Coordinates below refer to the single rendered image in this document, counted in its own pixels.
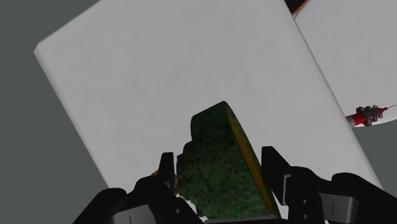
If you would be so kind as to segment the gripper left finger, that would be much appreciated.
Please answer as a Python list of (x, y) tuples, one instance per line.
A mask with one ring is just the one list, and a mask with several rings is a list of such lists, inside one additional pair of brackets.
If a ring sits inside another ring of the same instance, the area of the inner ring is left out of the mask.
[(204, 224), (174, 190), (174, 154), (165, 152), (156, 175), (139, 179), (130, 193), (100, 191), (73, 224)]

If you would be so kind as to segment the white rectangular table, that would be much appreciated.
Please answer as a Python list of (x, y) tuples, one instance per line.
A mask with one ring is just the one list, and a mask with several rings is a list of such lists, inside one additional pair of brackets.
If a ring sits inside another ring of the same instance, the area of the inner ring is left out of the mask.
[(379, 185), (284, 0), (100, 0), (34, 54), (110, 187), (180, 154), (221, 101), (255, 153)]

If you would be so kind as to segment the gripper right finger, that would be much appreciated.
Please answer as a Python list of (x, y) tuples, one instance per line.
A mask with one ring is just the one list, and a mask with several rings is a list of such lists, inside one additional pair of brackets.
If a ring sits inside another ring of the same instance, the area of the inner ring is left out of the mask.
[(328, 181), (264, 146), (261, 175), (288, 206), (289, 224), (397, 224), (397, 198), (356, 174), (337, 173)]

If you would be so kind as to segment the green sponge with yellow layer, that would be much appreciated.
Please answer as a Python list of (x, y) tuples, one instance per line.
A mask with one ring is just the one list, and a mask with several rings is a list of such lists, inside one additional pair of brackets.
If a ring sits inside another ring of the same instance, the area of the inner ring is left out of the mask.
[(231, 107), (221, 101), (192, 116), (191, 141), (176, 159), (175, 193), (208, 221), (281, 214), (261, 165)]

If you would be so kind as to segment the dark object with orange edge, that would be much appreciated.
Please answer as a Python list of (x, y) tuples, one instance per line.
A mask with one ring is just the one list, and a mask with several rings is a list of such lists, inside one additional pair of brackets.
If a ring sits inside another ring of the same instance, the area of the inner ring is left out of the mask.
[(303, 9), (310, 0), (284, 0), (293, 18)]

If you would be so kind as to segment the red white tool, black coil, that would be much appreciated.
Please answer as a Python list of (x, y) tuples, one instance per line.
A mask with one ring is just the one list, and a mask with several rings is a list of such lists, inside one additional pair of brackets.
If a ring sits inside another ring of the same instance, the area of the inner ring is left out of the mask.
[(356, 108), (355, 114), (348, 115), (345, 117), (350, 127), (357, 127), (358, 125), (364, 125), (365, 127), (370, 127), (374, 123), (383, 119), (383, 113), (389, 110), (395, 105), (380, 108), (377, 105), (366, 106), (365, 108), (359, 106)]

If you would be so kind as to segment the white round table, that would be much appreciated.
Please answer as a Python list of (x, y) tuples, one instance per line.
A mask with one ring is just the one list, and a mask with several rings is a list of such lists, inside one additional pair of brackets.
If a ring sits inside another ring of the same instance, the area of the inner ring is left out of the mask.
[(308, 0), (295, 22), (345, 115), (397, 120), (397, 0)]

